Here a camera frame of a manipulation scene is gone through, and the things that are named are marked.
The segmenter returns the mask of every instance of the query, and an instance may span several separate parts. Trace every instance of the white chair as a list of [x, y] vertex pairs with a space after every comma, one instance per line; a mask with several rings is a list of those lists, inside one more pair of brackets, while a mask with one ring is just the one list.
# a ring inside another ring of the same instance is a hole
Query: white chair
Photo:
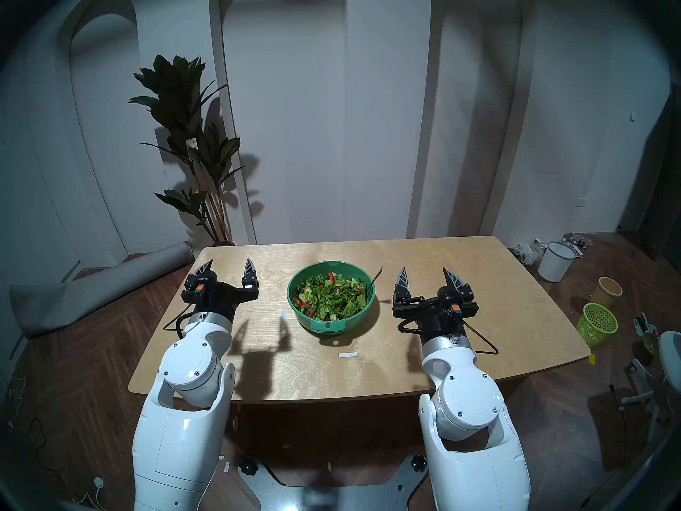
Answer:
[[629, 371], [632, 373], [637, 371], [652, 390], [640, 395], [622, 397], [622, 406], [619, 407], [619, 410], [624, 410], [625, 405], [634, 403], [648, 404], [647, 410], [652, 414], [650, 428], [648, 429], [648, 442], [652, 441], [655, 424], [660, 415], [660, 406], [674, 415], [674, 411], [667, 399], [667, 385], [670, 385], [677, 393], [681, 394], [681, 333], [678, 331], [665, 331], [660, 335], [659, 347], [660, 361], [662, 362], [662, 370], [665, 375], [658, 381], [651, 376], [638, 359], [631, 361]]

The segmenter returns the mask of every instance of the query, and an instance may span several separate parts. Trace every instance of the black knob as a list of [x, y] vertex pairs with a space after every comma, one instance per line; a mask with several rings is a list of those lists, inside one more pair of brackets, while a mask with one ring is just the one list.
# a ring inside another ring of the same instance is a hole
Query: black knob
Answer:
[[239, 469], [241, 469], [241, 472], [246, 476], [253, 476], [258, 472], [258, 464], [250, 458], [244, 458], [239, 464]]
[[416, 455], [411, 459], [411, 467], [413, 467], [416, 472], [425, 471], [427, 466], [428, 462], [421, 455]]

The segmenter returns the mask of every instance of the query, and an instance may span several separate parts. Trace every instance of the green bowl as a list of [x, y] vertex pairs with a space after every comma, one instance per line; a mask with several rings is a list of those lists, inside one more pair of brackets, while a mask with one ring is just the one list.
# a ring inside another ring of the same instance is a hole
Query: green bowl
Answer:
[[371, 308], [371, 304], [374, 302], [374, 286], [371, 286], [371, 289], [366, 293], [368, 298], [366, 307], [358, 314], [352, 315], [350, 318], [344, 318], [342, 320], [316, 320], [309, 318], [294, 307], [291, 302], [291, 293], [309, 277], [319, 274], [325, 275], [326, 273], [340, 273], [348, 279], [361, 279], [364, 280], [366, 285], [371, 282], [371, 277], [356, 265], [336, 261], [318, 262], [304, 267], [291, 278], [289, 286], [286, 288], [286, 299], [289, 302], [289, 306], [291, 306], [291, 309], [293, 309], [293, 312], [296, 314], [299, 323], [301, 323], [304, 328], [323, 335], [337, 335], [338, 333], [344, 333], [356, 328], [366, 319], [366, 314], [368, 313], [369, 308]]

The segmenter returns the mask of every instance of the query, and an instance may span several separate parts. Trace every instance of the white bucket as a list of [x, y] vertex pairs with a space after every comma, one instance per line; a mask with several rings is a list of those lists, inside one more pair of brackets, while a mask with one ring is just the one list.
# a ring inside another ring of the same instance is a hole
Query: white bucket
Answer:
[[539, 276], [549, 282], [559, 282], [575, 256], [574, 250], [566, 244], [559, 241], [549, 242], [539, 265]]

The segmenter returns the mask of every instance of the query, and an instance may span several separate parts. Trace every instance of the yellow cup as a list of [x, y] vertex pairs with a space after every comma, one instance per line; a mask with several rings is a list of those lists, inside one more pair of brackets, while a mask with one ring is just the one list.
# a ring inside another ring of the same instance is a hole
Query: yellow cup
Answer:
[[590, 302], [600, 304], [608, 309], [615, 305], [615, 299], [622, 296], [622, 287], [612, 278], [600, 277], [598, 286], [591, 295]]

